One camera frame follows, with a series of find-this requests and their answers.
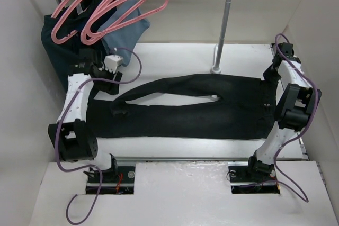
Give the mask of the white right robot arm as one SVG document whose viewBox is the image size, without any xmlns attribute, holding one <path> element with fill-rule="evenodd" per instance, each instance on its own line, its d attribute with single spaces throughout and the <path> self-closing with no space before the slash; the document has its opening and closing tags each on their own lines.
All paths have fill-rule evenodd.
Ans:
<svg viewBox="0 0 339 226">
<path fill-rule="evenodd" d="M 276 75 L 283 94 L 274 109 L 274 125 L 264 143 L 249 158 L 246 177 L 255 182 L 271 180 L 280 151 L 305 133 L 314 118 L 321 91 L 301 70 L 289 41 L 275 43 L 275 55 L 264 78 Z"/>
</svg>

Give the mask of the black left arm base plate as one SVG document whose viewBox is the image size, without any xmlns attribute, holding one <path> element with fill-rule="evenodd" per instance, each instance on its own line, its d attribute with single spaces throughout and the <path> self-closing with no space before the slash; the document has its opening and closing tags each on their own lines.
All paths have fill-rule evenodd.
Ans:
<svg viewBox="0 0 339 226">
<path fill-rule="evenodd" d="M 100 173 L 98 170 L 89 168 L 84 171 L 87 176 L 85 187 L 86 194 L 96 194 Z M 134 193 L 135 166 L 117 166 L 108 170 L 103 170 L 103 180 L 100 189 L 102 195 L 131 195 Z"/>
</svg>

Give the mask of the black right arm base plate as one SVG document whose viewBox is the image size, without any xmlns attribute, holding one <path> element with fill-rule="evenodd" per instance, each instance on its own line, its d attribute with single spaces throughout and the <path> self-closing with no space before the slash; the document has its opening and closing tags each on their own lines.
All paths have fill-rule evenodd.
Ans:
<svg viewBox="0 0 339 226">
<path fill-rule="evenodd" d="M 232 194 L 280 194 L 275 176 L 250 173 L 244 164 L 230 163 L 226 178 L 230 181 Z"/>
</svg>

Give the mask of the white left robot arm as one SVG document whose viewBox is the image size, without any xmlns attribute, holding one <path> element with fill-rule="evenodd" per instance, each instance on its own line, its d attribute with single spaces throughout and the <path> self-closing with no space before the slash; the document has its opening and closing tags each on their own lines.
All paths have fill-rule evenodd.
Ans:
<svg viewBox="0 0 339 226">
<path fill-rule="evenodd" d="M 71 64 L 67 72 L 67 94 L 57 123 L 48 126 L 48 134 L 59 162 L 82 162 L 100 169 L 107 182 L 118 177 L 115 157 L 99 149 L 97 138 L 86 123 L 86 112 L 93 90 L 116 94 L 121 80 L 117 68 L 122 65 L 119 55 L 102 58 L 92 49 L 80 51 L 85 57 Z"/>
</svg>

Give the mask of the black trousers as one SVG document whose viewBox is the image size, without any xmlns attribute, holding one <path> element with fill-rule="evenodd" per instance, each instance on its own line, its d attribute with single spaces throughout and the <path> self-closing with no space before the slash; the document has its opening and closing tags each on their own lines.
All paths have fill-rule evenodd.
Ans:
<svg viewBox="0 0 339 226">
<path fill-rule="evenodd" d="M 86 123 L 98 138 L 178 137 L 201 139 L 264 139 L 274 125 L 280 75 L 262 79 L 194 74 L 143 84 L 114 101 L 94 100 Z M 181 106 L 136 105 L 153 94 L 216 95 L 217 101 Z"/>
</svg>

